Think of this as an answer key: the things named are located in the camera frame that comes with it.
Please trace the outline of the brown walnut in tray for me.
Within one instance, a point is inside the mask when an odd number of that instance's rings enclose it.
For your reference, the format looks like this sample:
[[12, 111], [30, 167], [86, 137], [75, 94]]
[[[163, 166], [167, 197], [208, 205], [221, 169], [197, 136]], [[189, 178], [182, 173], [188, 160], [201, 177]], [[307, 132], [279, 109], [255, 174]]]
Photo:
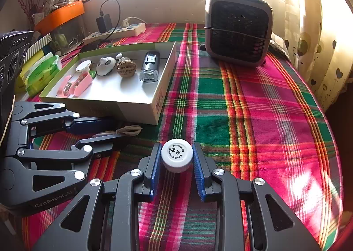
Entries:
[[128, 61], [130, 61], [130, 58], [129, 57], [121, 57], [118, 61], [117, 61], [117, 65], [121, 65], [121, 64], [124, 64], [124, 63], [127, 63]]

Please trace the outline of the black charger adapter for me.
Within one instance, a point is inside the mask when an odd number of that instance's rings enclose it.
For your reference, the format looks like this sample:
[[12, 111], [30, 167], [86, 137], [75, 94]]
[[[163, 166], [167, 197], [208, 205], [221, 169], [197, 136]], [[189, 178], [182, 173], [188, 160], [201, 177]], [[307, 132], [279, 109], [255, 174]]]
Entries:
[[96, 24], [100, 33], [106, 33], [113, 28], [109, 14], [102, 14], [96, 18]]

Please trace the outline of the grey portable heater fan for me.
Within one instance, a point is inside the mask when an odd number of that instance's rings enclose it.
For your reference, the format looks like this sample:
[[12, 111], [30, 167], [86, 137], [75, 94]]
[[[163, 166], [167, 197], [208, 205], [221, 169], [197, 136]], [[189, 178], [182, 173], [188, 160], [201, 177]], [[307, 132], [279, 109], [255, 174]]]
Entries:
[[273, 10], [264, 0], [205, 1], [205, 51], [215, 59], [264, 64], [272, 28]]

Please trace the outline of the glass tank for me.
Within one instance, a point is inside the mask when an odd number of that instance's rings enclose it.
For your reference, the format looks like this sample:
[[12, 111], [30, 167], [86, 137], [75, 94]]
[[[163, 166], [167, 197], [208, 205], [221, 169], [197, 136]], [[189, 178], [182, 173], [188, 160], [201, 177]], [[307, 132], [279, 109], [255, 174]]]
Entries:
[[87, 37], [87, 29], [83, 17], [78, 16], [67, 21], [51, 31], [50, 35], [52, 38], [51, 49], [55, 52], [60, 51], [61, 54], [66, 53]]

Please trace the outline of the small white round knob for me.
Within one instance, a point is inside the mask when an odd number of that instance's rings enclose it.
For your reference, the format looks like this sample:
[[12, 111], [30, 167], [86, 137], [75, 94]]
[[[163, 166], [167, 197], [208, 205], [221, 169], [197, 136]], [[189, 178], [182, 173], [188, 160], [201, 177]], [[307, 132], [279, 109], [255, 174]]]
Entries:
[[117, 54], [116, 57], [115, 57], [116, 60], [122, 60], [122, 58], [123, 58], [123, 54], [122, 53]]

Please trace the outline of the orange box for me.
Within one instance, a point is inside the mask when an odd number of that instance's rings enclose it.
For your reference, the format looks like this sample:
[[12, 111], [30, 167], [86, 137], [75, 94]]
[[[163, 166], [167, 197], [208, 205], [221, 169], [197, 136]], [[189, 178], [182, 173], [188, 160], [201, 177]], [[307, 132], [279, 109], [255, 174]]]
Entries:
[[85, 11], [83, 2], [73, 2], [67, 6], [58, 8], [57, 10], [49, 13], [45, 18], [43, 18], [43, 20], [34, 26], [34, 31], [38, 31], [41, 35], [47, 35], [59, 26], [84, 13]]

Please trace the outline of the pink folding case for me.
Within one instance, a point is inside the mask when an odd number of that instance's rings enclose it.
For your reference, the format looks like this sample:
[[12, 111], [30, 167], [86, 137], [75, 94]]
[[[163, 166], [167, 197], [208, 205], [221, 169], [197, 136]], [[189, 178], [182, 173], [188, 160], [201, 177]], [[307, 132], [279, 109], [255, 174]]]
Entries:
[[71, 84], [69, 88], [70, 94], [73, 94], [76, 97], [79, 97], [92, 83], [93, 78], [91, 77], [89, 72], [85, 72], [81, 74], [77, 80]]

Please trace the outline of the white panda round gadget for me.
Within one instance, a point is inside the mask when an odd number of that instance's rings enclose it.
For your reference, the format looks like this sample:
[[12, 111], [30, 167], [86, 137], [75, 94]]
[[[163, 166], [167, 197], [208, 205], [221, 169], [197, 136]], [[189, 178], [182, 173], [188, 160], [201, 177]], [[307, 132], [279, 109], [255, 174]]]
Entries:
[[97, 66], [96, 73], [98, 76], [108, 75], [115, 67], [116, 59], [113, 57], [101, 57]]

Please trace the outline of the yellow green box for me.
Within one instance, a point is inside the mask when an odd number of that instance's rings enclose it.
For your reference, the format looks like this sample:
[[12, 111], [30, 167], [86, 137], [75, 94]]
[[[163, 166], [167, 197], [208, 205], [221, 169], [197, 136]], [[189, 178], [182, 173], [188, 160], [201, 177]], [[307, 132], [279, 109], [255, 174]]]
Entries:
[[44, 52], [42, 49], [40, 49], [29, 60], [26, 61], [20, 75], [16, 78], [16, 82], [14, 86], [15, 94], [23, 93], [25, 91], [25, 87], [26, 87], [25, 80], [29, 74], [30, 68], [34, 64], [36, 64], [36, 62], [39, 61], [40, 58], [42, 58], [43, 56], [44, 56]]

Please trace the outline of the brown walnut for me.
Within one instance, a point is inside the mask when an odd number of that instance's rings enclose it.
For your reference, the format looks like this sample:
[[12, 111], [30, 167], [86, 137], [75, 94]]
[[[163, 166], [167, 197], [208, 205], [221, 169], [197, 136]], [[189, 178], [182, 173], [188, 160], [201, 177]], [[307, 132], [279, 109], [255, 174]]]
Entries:
[[136, 72], [136, 63], [130, 60], [127, 63], [117, 65], [117, 72], [123, 78], [130, 78]]
[[121, 65], [121, 64], [124, 64], [124, 63], [127, 63], [128, 61], [130, 61], [130, 58], [129, 57], [121, 57], [118, 61], [117, 61], [117, 65]]

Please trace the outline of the green white cardboard tray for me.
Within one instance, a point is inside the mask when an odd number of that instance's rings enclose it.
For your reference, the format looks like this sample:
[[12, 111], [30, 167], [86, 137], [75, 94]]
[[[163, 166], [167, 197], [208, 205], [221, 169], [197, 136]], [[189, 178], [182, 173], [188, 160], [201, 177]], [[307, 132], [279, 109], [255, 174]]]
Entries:
[[[146, 53], [160, 54], [159, 80], [142, 82], [139, 73]], [[62, 97], [59, 87], [78, 78], [76, 68], [91, 60], [92, 69], [101, 57], [122, 53], [136, 63], [136, 72], [130, 78], [121, 77], [114, 69], [106, 76], [96, 76], [88, 88], [79, 96]], [[64, 103], [67, 109], [82, 116], [103, 117], [112, 115], [119, 120], [132, 123], [157, 125], [163, 102], [177, 59], [177, 45], [174, 42], [140, 43], [92, 50], [73, 57], [47, 84], [39, 97], [43, 102]]]

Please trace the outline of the green tissue pack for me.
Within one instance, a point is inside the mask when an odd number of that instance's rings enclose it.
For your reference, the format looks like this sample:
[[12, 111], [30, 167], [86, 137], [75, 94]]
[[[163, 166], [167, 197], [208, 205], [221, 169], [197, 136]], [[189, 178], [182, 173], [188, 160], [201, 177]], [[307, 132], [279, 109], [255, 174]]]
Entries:
[[62, 63], [58, 55], [44, 56], [29, 70], [25, 80], [29, 97], [34, 97], [60, 72]]

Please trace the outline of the striped green white box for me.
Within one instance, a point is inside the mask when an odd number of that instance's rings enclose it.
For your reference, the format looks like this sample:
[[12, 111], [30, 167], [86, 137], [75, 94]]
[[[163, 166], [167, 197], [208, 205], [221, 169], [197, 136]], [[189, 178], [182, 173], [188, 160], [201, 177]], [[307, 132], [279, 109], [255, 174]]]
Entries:
[[51, 34], [47, 34], [43, 36], [41, 39], [39, 39], [37, 42], [32, 44], [26, 52], [26, 57], [24, 58], [24, 61], [28, 61], [33, 55], [35, 55], [38, 51], [40, 51], [44, 46], [49, 44], [52, 41]]

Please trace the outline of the black smartphone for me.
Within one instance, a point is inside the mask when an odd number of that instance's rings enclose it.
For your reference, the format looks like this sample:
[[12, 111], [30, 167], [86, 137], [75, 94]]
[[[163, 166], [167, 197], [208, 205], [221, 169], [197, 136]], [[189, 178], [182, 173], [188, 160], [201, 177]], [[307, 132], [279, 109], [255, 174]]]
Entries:
[[97, 50], [100, 45], [101, 45], [100, 41], [93, 41], [93, 42], [88, 43], [85, 46], [83, 46], [80, 50], [80, 53], [85, 53], [88, 51]]

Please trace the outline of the heart pattern curtain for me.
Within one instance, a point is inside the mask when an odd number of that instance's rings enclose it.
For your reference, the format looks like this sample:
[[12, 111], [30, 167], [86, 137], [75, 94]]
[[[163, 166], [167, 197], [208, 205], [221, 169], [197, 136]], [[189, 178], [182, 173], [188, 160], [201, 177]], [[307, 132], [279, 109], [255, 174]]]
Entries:
[[294, 67], [327, 110], [352, 83], [352, 11], [346, 0], [285, 0]]

